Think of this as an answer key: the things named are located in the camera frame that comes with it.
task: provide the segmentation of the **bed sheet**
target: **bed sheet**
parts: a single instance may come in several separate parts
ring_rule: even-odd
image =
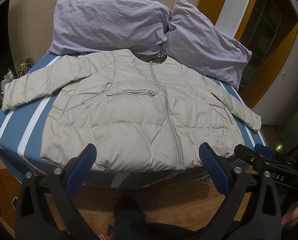
[[[83,55],[85,54],[71,54],[74,57]],[[55,54],[44,55],[30,69],[29,73],[51,65],[60,57]],[[233,87],[217,80],[214,81],[244,104]],[[49,173],[55,168],[55,165],[40,159],[39,155],[44,124],[58,93],[59,91],[5,112],[0,111],[0,159],[20,182],[28,171],[34,171],[35,174],[41,175]],[[240,119],[234,119],[247,147],[253,149],[257,143],[267,146],[261,131],[254,132]],[[244,170],[249,167],[249,164],[236,157],[230,158],[230,162],[232,166],[239,165]],[[210,180],[203,166],[185,171],[138,173],[92,171],[89,173],[85,184],[105,188],[140,188],[148,187],[152,184],[166,186],[180,181],[194,181],[198,179],[203,181]]]

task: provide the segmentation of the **purple pillowcase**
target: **purple pillowcase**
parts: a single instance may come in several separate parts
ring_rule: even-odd
[[[166,54],[200,74],[227,82],[236,90],[251,51],[219,31],[199,10],[177,0],[171,13]]]
[[[47,52],[130,49],[159,56],[170,13],[165,5],[149,0],[58,0]]]

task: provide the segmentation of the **beige quilted jacket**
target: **beige quilted jacket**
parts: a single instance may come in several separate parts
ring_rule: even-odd
[[[48,114],[41,158],[65,165],[88,143],[92,169],[136,172],[201,166],[208,142],[229,157],[243,143],[232,115],[257,131],[261,118],[213,80],[167,57],[147,63],[128,49],[64,56],[5,86],[2,109],[61,89]]]

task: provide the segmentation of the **silver bolt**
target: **silver bolt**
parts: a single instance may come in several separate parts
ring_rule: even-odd
[[[270,176],[271,176],[271,174],[270,174],[269,171],[264,171],[264,175],[265,175],[265,177],[267,177],[267,178],[270,178]]]
[[[31,178],[31,177],[32,177],[32,172],[27,172],[27,173],[25,174],[25,177],[26,177],[27,179]]]
[[[242,168],[240,168],[239,166],[236,166],[235,168],[233,168],[233,171],[236,173],[242,173]]]
[[[62,172],[62,168],[60,168],[60,167],[57,167],[53,170],[53,173],[57,174],[57,175],[59,175],[61,172]]]

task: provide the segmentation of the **front zipper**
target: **front zipper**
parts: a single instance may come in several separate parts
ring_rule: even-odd
[[[136,96],[145,95],[145,96],[151,96],[151,97],[155,96],[154,93],[150,93],[150,92],[130,92],[130,91],[128,91],[128,92],[110,94],[110,95],[107,95],[107,97],[113,97],[113,96],[119,96],[119,95],[136,95]]]
[[[165,112],[166,112],[167,120],[168,120],[168,123],[169,123],[169,126],[170,126],[170,130],[171,130],[171,134],[172,134],[172,137],[173,137],[173,141],[174,141],[175,147],[176,147],[176,156],[177,156],[177,163],[178,163],[177,169],[178,170],[183,170],[182,149],[181,149],[181,146],[180,146],[179,138],[177,137],[175,128],[174,128],[174,126],[172,124],[172,121],[171,121],[170,109],[169,109],[169,102],[168,102],[168,94],[167,94],[166,91],[164,91],[162,89],[162,87],[159,85],[159,83],[158,83],[158,81],[156,79],[156,75],[155,75],[155,73],[153,71],[153,67],[152,67],[152,61],[150,61],[149,65],[150,65],[151,74],[152,74],[152,77],[153,77],[154,82],[156,83],[156,85],[163,92],[163,97],[164,97],[164,101],[165,101],[165,103],[164,103],[164,105],[165,105]]]

